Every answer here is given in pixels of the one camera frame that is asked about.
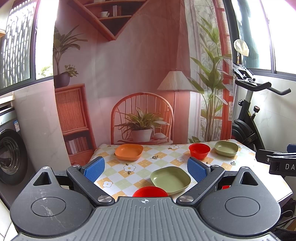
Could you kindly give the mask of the red bowl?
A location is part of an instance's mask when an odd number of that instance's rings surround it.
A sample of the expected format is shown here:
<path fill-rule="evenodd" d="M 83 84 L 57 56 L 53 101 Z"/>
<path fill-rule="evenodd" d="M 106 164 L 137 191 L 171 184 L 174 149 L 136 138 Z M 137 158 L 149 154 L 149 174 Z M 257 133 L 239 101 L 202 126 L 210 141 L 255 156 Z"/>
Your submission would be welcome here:
<path fill-rule="evenodd" d="M 132 195 L 133 197 L 168 197 L 168 193 L 165 190 L 155 187 L 155 186 L 147 186 L 138 189 Z"/>
<path fill-rule="evenodd" d="M 189 145 L 189 151 L 191 157 L 196 158 L 197 160 L 203 160 L 209 154 L 211 148 L 204 143 L 194 143 Z"/>

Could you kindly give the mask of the printed room backdrop cloth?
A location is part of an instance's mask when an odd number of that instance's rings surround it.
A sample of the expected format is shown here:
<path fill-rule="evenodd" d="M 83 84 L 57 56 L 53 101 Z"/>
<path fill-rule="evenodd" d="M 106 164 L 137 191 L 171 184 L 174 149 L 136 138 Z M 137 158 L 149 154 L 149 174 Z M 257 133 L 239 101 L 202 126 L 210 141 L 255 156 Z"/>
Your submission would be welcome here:
<path fill-rule="evenodd" d="M 57 111 L 71 164 L 101 144 L 231 137 L 225 1 L 60 1 Z"/>

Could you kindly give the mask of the large green square plate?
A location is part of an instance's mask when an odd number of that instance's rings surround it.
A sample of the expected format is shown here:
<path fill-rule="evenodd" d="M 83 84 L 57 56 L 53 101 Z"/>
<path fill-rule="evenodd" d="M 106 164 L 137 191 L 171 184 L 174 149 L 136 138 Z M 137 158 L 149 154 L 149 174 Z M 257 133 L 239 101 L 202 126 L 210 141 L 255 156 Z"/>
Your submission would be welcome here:
<path fill-rule="evenodd" d="M 150 179 L 153 185 L 163 189 L 168 195 L 184 191 L 191 183 L 190 176 L 176 166 L 168 166 L 153 171 Z"/>

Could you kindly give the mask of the checkered floral tablecloth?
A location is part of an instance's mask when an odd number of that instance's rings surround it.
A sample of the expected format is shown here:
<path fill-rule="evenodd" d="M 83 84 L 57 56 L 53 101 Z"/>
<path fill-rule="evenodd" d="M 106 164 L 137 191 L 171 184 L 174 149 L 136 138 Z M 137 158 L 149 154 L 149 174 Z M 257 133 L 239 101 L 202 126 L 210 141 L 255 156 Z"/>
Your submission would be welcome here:
<path fill-rule="evenodd" d="M 208 166 L 217 164 L 227 171 L 237 171 L 243 166 L 255 161 L 255 152 L 240 142 L 231 140 L 238 145 L 234 157 L 225 157 L 214 150 L 215 142 L 207 142 L 211 151 L 202 161 Z M 117 199 L 119 196 L 132 196 L 136 190 L 144 186 L 152 186 L 150 175 L 153 171 L 167 166 L 176 166 L 187 172 L 187 160 L 190 157 L 189 144 L 144 145 L 144 150 L 137 161 L 121 161 L 115 155 L 118 145 L 100 145 L 90 158 L 93 160 L 102 156 L 105 169 L 96 179 L 95 185 Z"/>

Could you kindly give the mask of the small green square plate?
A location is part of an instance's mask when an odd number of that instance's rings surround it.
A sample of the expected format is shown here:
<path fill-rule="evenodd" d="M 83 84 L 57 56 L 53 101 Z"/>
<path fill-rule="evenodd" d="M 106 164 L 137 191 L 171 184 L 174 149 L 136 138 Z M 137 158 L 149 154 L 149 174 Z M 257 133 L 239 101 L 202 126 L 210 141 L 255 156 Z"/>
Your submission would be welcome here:
<path fill-rule="evenodd" d="M 226 157 L 234 157 L 238 149 L 239 147 L 236 143 L 229 141 L 218 141 L 214 146 L 214 150 L 217 154 Z"/>

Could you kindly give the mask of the washing machine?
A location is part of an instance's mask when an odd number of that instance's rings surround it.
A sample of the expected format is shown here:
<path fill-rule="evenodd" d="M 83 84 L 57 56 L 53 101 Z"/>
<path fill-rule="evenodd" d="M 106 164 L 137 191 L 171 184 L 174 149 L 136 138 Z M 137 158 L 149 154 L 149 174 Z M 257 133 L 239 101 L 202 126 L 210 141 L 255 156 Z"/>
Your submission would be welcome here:
<path fill-rule="evenodd" d="M 23 141 L 16 110 L 11 103 L 1 104 L 1 201 L 10 209 L 36 174 Z"/>

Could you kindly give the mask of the orange square plate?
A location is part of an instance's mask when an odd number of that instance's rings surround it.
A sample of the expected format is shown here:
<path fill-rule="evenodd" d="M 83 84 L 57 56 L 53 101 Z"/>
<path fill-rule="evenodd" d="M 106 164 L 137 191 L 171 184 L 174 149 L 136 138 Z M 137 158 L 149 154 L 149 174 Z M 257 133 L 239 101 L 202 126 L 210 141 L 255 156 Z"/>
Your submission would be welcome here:
<path fill-rule="evenodd" d="M 123 144 L 117 147 L 115 156 L 123 161 L 136 161 L 141 157 L 143 150 L 142 145 Z"/>

